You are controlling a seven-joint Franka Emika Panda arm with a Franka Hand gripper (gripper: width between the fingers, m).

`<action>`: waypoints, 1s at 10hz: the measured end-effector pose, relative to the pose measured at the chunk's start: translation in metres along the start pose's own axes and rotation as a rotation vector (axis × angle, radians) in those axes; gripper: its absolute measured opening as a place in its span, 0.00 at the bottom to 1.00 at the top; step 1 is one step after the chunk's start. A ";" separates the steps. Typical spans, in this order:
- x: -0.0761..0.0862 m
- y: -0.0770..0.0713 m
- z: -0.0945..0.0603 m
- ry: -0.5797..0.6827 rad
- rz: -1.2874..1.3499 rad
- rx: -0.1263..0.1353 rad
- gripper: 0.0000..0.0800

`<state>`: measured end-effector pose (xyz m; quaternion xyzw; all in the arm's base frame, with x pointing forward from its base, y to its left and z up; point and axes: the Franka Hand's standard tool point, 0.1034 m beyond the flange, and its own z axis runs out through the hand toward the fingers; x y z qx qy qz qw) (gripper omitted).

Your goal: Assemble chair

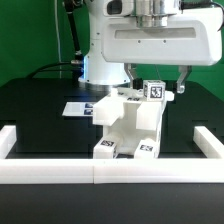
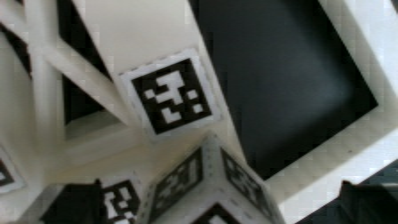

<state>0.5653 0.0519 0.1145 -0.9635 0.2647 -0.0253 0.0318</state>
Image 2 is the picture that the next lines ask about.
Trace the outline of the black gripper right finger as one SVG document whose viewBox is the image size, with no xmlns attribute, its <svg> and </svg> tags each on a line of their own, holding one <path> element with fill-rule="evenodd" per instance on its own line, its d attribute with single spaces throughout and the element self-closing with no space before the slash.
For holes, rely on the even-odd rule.
<svg viewBox="0 0 398 224">
<path fill-rule="evenodd" d="M 342 183 L 338 198 L 298 224 L 398 224 L 398 183 Z"/>
</svg>

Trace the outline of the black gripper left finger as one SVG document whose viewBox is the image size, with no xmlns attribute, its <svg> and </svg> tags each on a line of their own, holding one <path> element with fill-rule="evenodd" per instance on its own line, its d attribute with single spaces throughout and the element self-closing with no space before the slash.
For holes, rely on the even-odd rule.
<svg viewBox="0 0 398 224">
<path fill-rule="evenodd" d="M 102 182 L 68 184 L 40 221 L 44 224 L 106 224 Z"/>
</svg>

